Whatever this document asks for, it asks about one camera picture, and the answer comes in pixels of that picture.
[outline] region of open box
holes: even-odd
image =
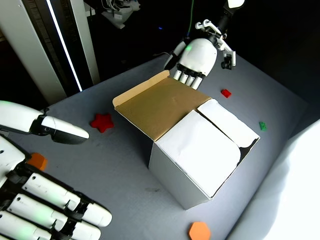
[[[212,199],[260,139],[169,71],[115,97],[113,105],[153,140],[149,170],[184,209]]]

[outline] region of white led light strip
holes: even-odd
[[[72,73],[73,73],[73,75],[74,75],[76,84],[78,85],[78,88],[79,88],[80,92],[82,92],[82,87],[81,87],[80,82],[79,82],[79,79],[78,79],[78,77],[77,77],[77,74],[76,74],[74,65],[72,64],[72,61],[71,61],[71,58],[70,58],[70,55],[69,55],[67,46],[66,46],[65,41],[64,41],[64,38],[62,37],[62,34],[61,34],[61,31],[60,31],[60,27],[59,27],[59,25],[58,25],[58,21],[57,21],[57,19],[56,19],[56,15],[55,15],[54,9],[52,8],[52,5],[51,5],[50,0],[46,0],[46,3],[48,4],[48,7],[49,7],[49,10],[50,10],[50,13],[51,13],[51,16],[52,16],[52,19],[53,19],[55,28],[56,28],[56,30],[57,30],[57,32],[58,32],[60,41],[61,41],[62,46],[63,46],[63,50],[64,50],[65,55],[66,55],[66,58],[68,59],[68,62],[69,62],[69,64],[70,64],[70,67],[71,67]]]

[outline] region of robotic arm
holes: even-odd
[[[195,29],[201,30],[202,37],[194,40],[186,37],[181,41],[166,61],[164,69],[170,70],[177,63],[173,78],[193,89],[198,89],[216,63],[217,50],[223,51],[224,61],[221,63],[223,69],[231,70],[236,66],[236,52],[225,42],[227,34],[224,31],[235,10],[243,3],[244,0],[228,0],[223,7],[224,13],[218,27],[208,19],[203,23],[198,22]]]
[[[78,144],[89,134],[70,123],[12,102],[0,101],[0,128],[50,134],[55,142]],[[98,240],[111,213],[101,204],[26,164],[31,156],[0,135],[0,239]]]

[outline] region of red star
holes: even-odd
[[[100,133],[104,133],[107,129],[113,128],[115,125],[111,120],[111,115],[107,114],[99,114],[95,115],[95,120],[90,123],[91,127],[95,129],[99,129]]]

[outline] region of box flap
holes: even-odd
[[[192,110],[155,142],[211,198],[241,158],[238,146]]]
[[[113,100],[115,110],[152,140],[158,140],[209,96],[161,72]]]
[[[208,100],[197,109],[234,141],[239,148],[248,148],[260,138],[258,134],[221,106],[215,99]]]

